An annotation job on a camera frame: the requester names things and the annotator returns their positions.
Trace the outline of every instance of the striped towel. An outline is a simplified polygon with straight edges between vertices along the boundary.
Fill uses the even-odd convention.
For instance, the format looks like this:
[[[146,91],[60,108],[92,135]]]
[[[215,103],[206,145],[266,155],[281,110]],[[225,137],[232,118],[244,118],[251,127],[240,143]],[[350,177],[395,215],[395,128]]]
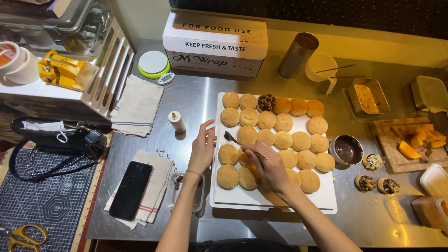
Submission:
[[[124,223],[133,230],[138,223],[144,226],[148,223],[154,223],[155,216],[161,206],[162,199],[168,186],[168,180],[171,177],[171,173],[176,170],[176,167],[174,167],[174,162],[172,160],[143,150],[139,150],[132,161],[150,164],[153,167],[151,178],[138,207],[135,220],[127,221],[117,218],[119,222]],[[109,211],[120,183],[118,183],[114,192],[109,197],[104,210]]]
[[[163,93],[163,87],[130,75],[121,99],[111,112],[112,128],[124,135],[149,135]]]

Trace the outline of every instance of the blue cutting mat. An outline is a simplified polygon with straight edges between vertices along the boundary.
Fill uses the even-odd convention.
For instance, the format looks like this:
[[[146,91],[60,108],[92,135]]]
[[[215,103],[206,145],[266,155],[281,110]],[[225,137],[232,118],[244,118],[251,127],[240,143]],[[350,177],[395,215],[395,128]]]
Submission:
[[[25,160],[30,149],[21,149],[16,158],[16,170],[23,177],[29,177],[25,170]],[[67,156],[38,152],[33,167],[36,170],[54,167]],[[71,170],[86,165],[83,160]],[[25,224],[37,224],[48,232],[48,241],[41,245],[41,252],[69,251],[79,218],[86,201],[95,165],[73,174],[47,178],[39,183],[24,182],[8,171],[0,186],[0,226],[16,229]],[[36,230],[31,236],[42,240]],[[8,251],[7,238],[0,237],[0,251]],[[34,251],[16,246],[16,252]]]

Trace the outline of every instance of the bracelet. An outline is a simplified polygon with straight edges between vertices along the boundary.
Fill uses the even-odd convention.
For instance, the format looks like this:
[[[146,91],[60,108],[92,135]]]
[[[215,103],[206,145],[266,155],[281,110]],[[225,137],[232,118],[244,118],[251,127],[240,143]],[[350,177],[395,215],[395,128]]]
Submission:
[[[195,172],[195,171],[192,171],[192,170],[186,170],[185,172],[187,172],[187,171],[189,171],[189,172],[194,172],[194,173],[196,173],[197,175],[199,175],[199,177],[202,177],[202,174],[200,174],[199,172]]]

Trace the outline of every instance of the face mask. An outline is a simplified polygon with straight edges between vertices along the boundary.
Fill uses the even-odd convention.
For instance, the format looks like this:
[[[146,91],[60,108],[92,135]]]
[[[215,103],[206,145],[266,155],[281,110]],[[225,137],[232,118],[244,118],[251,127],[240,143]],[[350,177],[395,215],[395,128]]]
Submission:
[[[60,121],[60,122],[47,122],[47,123],[32,123],[32,122],[26,122],[26,121],[22,121],[23,123],[23,127],[27,130],[43,130],[43,131],[51,131],[51,132],[60,132],[60,134],[58,134],[56,136],[56,138],[61,142],[61,143],[66,143],[68,141],[67,136],[65,135],[64,132],[67,131],[74,131],[74,129],[69,129],[67,130],[64,127],[64,122]]]

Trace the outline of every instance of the smartphone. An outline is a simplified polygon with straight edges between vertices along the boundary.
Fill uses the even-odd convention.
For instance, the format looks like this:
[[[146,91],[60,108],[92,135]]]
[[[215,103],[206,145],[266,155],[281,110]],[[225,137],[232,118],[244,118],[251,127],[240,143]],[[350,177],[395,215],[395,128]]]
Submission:
[[[152,174],[151,165],[131,161],[109,209],[113,217],[133,220]]]

